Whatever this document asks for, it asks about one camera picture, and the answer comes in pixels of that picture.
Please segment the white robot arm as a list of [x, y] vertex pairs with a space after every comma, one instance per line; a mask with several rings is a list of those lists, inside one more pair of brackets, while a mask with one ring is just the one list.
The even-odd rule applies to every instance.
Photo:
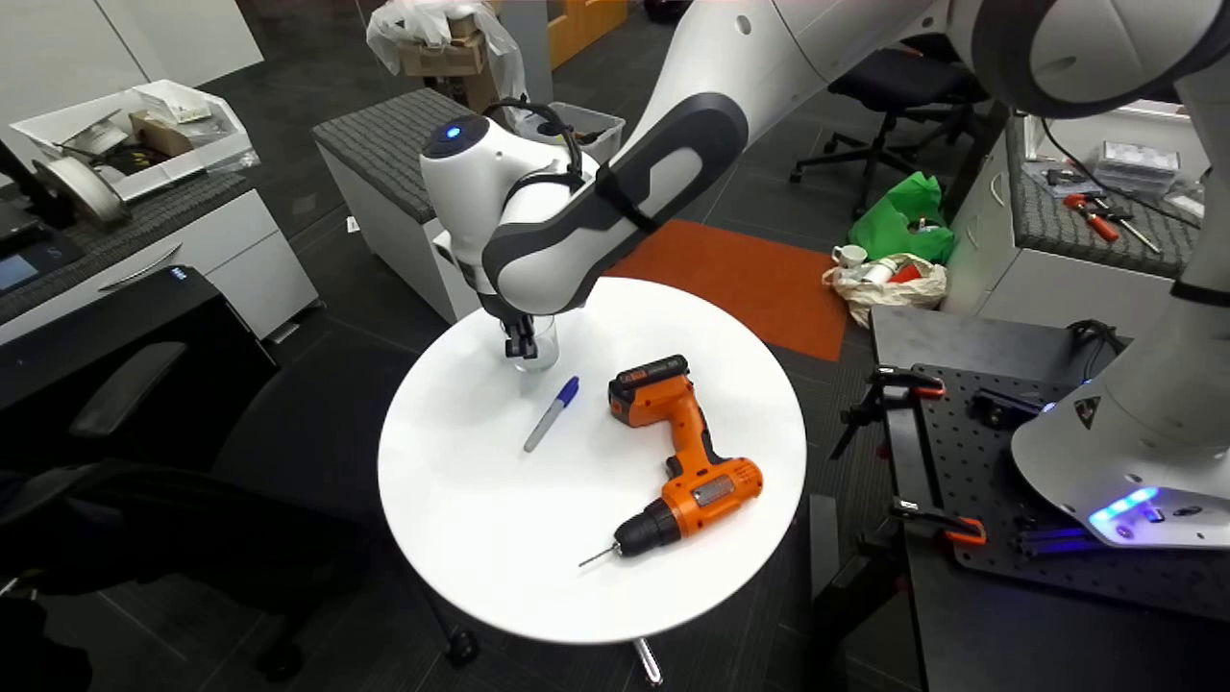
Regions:
[[1021, 482], [1117, 548], [1230, 544], [1230, 0], [691, 0], [646, 110], [589, 166], [484, 116], [423, 180], [510, 357], [536, 324], [869, 54], [939, 31], [999, 102], [1084, 118], [1174, 87], [1211, 160], [1203, 228], [1153, 327], [1012, 434]]

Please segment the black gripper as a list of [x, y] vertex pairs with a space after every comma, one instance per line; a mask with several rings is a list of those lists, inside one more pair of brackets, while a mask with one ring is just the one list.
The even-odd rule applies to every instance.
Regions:
[[510, 306], [505, 294], [484, 291], [480, 306], [505, 327], [505, 357], [539, 357], [536, 320]]

